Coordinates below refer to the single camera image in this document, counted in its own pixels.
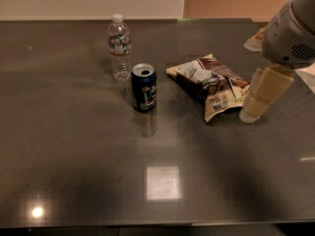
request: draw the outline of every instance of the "white wall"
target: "white wall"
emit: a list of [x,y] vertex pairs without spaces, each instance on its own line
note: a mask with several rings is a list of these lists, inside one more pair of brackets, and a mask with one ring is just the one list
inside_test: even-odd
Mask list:
[[0,20],[182,18],[184,0],[0,0]]

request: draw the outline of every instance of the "robotic hand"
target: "robotic hand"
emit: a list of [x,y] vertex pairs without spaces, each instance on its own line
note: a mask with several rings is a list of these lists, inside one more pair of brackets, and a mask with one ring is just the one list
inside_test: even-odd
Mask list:
[[239,114],[243,122],[257,121],[286,91],[293,82],[291,69],[315,63],[314,9],[315,0],[289,1],[257,34],[263,55],[274,64],[253,75]]

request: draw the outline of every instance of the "soda can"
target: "soda can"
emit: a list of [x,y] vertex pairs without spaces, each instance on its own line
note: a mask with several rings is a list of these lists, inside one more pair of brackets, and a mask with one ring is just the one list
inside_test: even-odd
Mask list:
[[134,107],[148,112],[157,105],[157,74],[150,64],[141,63],[132,69],[131,85]]

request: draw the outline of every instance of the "shiny table surface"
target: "shiny table surface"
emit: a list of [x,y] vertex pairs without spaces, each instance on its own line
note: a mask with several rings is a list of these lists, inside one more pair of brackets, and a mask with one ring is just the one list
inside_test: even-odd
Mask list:
[[[229,224],[315,218],[315,97],[293,86],[255,124],[204,106],[165,69],[213,53],[243,78],[250,20],[127,21],[157,70],[142,114],[112,80],[109,21],[0,23],[0,227]],[[33,210],[41,207],[42,215]]]

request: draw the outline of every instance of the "clear plastic bottle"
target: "clear plastic bottle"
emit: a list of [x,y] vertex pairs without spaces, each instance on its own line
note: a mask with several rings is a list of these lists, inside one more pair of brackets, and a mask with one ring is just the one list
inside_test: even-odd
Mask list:
[[131,37],[123,16],[114,14],[108,34],[113,78],[118,82],[126,82],[131,74]]

